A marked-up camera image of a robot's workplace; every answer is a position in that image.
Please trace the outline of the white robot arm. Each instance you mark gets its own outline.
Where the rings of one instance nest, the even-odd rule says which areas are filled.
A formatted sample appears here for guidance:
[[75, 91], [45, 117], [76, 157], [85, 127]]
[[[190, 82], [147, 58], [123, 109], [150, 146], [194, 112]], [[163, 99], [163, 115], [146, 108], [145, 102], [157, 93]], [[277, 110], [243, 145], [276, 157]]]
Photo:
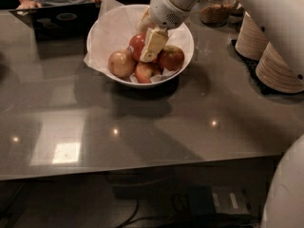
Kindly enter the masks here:
[[[139, 23], [153, 26], [142, 59], [152, 61], [161, 40], [178, 28], [199, 0], [150, 0]], [[304, 77], [304, 0], [238, 0], [299, 79]], [[304, 228], [304, 136], [284, 154], [273, 176], [260, 228]]]

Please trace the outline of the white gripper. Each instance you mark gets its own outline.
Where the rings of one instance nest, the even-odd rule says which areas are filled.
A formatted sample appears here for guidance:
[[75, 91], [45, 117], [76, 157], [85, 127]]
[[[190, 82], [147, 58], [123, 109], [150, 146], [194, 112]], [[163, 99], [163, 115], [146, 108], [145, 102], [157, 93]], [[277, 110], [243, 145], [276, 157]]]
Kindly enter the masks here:
[[150, 0], [137, 25], [136, 33], [146, 33], [140, 61], [153, 62], [168, 41], [168, 29], [178, 28], [189, 16], [190, 11], [176, 7], [169, 0]]

